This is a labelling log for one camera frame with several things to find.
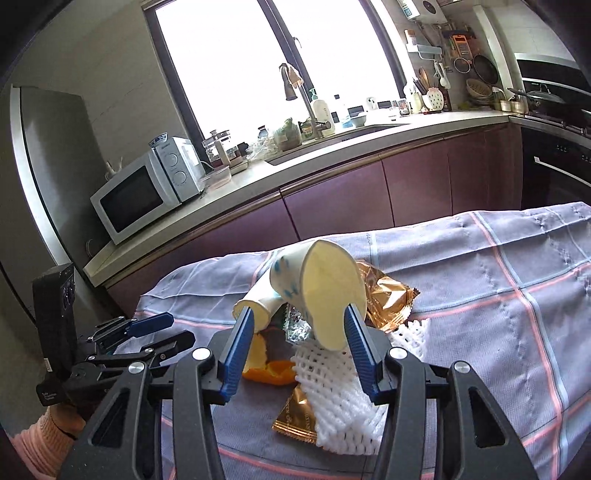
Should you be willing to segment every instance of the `white foam mesh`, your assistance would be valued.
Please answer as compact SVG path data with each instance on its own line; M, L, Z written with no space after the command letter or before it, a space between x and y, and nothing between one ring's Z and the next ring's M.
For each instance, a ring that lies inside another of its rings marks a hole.
M423 360L428 323L409 322L388 339ZM316 416L316 445L341 455L377 455L388 406L376 407L363 393L349 348L332 352L308 340L295 352L295 379Z

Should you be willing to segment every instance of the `silver bolt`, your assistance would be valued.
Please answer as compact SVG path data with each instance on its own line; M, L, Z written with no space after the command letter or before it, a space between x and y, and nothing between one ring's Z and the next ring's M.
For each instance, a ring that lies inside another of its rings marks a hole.
M407 351L400 347L391 348L389 354L392 358L397 358L398 360L402 360L408 355Z
M145 365L143 362L133 362L127 367L130 374L139 374L144 371Z
M212 353L207 348L198 348L193 350L193 358L195 360L205 360Z
M463 361L453 364L453 368L456 369L456 372L460 372L461 374L467 374L470 371L470 365Z

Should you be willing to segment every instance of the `window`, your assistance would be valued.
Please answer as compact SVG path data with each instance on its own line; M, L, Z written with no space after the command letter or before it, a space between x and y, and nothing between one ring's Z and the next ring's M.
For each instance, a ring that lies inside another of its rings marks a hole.
M404 84L371 0L167 0L146 16L202 158L201 142L214 129L251 142L261 125L308 117L301 99L286 101L281 63L329 104L336 94L348 107L369 96L392 100Z

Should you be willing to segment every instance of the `gold wrapper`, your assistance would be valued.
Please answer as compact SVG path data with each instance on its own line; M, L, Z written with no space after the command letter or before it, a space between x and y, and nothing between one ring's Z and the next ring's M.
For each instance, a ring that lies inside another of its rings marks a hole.
M376 328L385 333L393 332L408 319L413 301L420 292L390 278L364 261L358 261L357 267L365 284L367 317ZM299 384L273 422L272 428L293 439L316 443L316 417Z
M376 328L393 332L408 319L413 301L420 292L366 262L358 261L357 267L365 283L367 317Z
M273 430L306 443L316 443L316 418L300 385L294 388L285 407L273 422Z

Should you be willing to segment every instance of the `refrigerator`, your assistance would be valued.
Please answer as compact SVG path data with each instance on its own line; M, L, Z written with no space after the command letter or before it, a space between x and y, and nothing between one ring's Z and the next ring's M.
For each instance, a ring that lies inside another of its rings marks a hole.
M110 241L90 202L106 167L84 100L7 86L0 102L0 274L20 309L12 327L18 334L28 330L22 322L34 322L33 279L72 262L76 329L90 334L121 311L83 271Z

